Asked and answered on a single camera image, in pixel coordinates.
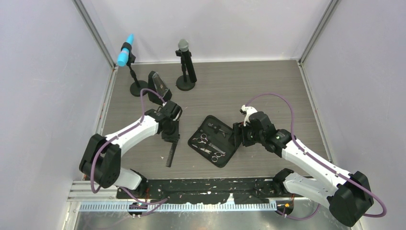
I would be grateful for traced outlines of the silver scissors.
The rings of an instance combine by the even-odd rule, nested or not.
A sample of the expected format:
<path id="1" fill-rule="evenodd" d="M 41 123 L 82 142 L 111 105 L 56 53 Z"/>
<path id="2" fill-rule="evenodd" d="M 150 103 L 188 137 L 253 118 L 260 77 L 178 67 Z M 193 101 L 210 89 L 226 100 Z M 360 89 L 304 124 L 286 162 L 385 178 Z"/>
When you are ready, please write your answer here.
<path id="1" fill-rule="evenodd" d="M 193 146 L 195 149 L 199 150 L 200 152 L 204 152 L 207 156 L 210 157 L 210 160 L 211 160 L 212 162 L 218 162 L 218 159 L 224 156 L 223 153 L 218 152 L 218 151 L 213 152 L 213 151 L 211 151 L 211 150 L 198 147 L 197 145 L 194 145 L 194 144 L 192 144 L 192 146 Z"/>
<path id="2" fill-rule="evenodd" d="M 201 134 L 199 138 L 193 138 L 193 140 L 195 140 L 197 143 L 208 144 L 210 147 L 212 147 L 214 150 L 216 150 L 216 152 L 219 152 L 221 156 L 226 155 L 226 153 L 224 151 L 222 151 L 219 147 L 217 147 L 216 145 L 209 142 L 207 135 L 204 133 Z"/>

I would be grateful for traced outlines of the black hair clip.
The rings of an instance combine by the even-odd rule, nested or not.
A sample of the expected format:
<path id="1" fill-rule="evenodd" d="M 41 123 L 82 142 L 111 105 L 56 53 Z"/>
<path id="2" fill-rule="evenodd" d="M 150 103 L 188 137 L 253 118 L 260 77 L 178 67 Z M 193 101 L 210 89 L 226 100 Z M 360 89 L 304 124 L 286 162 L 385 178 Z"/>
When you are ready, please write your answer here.
<path id="1" fill-rule="evenodd" d="M 208 126 L 209 126 L 210 128 L 212 128 L 213 130 L 215 130 L 216 132 L 220 132 L 220 133 L 223 135 L 223 137 L 226 137 L 226 135 L 228 134 L 228 132 L 226 132 L 225 130 L 223 130 L 221 127 L 216 126 L 216 125 L 214 125 L 214 124 L 212 124 L 212 123 L 208 123 Z"/>

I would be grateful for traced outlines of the black zip tool case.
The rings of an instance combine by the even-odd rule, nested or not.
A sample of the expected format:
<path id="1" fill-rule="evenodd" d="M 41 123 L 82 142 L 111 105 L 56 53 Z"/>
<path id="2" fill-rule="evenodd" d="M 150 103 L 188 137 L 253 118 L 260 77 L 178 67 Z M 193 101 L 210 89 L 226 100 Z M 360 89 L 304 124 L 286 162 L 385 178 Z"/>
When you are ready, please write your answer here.
<path id="1" fill-rule="evenodd" d="M 228 132 L 226 137 L 223 137 L 223 135 L 220 132 L 216 132 L 212 128 L 208 126 L 208 123 L 212 123 L 216 126 L 221 127 L 223 130 Z M 205 148 L 208 150 L 211 150 L 215 152 L 212 147 L 210 147 L 208 144 L 203 144 L 203 143 L 197 143 L 193 138 L 199 138 L 201 134 L 206 134 L 209 142 L 212 144 L 216 145 L 219 147 L 222 151 L 226 153 L 225 156 L 221 157 L 218 159 L 218 162 L 212 162 L 210 160 L 210 157 L 207 156 L 204 152 L 200 152 L 198 149 L 195 149 L 192 144 L 197 145 L 198 147 Z M 201 156 L 203 156 L 206 160 L 208 160 L 210 163 L 212 163 L 214 166 L 218 168 L 223 168 L 225 167 L 230 159 L 233 157 L 235 152 L 237 151 L 238 148 L 234 147 L 234 142 L 233 142 L 233 129 L 232 127 L 226 125 L 224 122 L 222 122 L 220 119 L 213 115 L 208 115 L 202 122 L 202 124 L 197 128 L 197 130 L 192 134 L 192 136 L 188 140 L 188 145 L 191 147 L 193 150 L 195 150 L 197 153 L 199 153 Z"/>

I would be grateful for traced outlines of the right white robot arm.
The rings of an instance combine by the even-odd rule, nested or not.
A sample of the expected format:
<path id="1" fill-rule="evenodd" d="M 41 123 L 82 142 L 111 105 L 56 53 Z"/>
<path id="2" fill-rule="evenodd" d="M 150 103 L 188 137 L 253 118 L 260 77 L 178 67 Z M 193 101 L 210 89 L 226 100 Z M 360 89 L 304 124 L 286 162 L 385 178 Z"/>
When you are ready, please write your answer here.
<path id="1" fill-rule="evenodd" d="M 298 194 L 327 208 L 341 224 L 352 227 L 374 204 L 368 177 L 350 173 L 320 157 L 286 129 L 276 129 L 269 117 L 251 106 L 240 109 L 244 120 L 235 124 L 244 147 L 260 144 L 266 151 L 294 163 L 307 172 L 305 178 L 284 168 L 273 177 L 278 196 Z"/>

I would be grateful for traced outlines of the black hair comb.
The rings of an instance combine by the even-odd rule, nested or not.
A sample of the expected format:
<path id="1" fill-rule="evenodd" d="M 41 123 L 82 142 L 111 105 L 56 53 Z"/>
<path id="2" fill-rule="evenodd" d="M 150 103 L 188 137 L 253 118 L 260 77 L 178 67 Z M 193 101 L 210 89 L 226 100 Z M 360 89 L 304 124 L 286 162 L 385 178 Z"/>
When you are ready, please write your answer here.
<path id="1" fill-rule="evenodd" d="M 178 145 L 177 141 L 174 141 L 171 144 L 171 148 L 169 150 L 169 155 L 168 155 L 167 162 L 166 162 L 166 167 L 168 167 L 168 168 L 170 168 L 172 166 L 172 162 L 173 162 L 173 158 L 174 158 L 174 154 L 175 154 L 177 145 Z"/>

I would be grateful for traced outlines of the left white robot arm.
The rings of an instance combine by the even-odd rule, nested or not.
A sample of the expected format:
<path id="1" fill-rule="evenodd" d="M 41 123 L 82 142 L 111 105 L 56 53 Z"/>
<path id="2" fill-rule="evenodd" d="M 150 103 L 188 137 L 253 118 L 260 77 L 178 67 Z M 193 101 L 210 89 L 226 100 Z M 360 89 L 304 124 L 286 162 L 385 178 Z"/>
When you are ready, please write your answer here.
<path id="1" fill-rule="evenodd" d="M 106 136 L 90 137 L 79 170 L 102 188 L 124 187 L 135 198 L 147 192 L 145 178 L 138 172 L 121 166 L 123 155 L 144 139 L 161 135 L 166 142 L 176 144 L 180 138 L 179 120 L 182 108 L 173 101 L 158 109 L 150 109 L 127 127 Z"/>

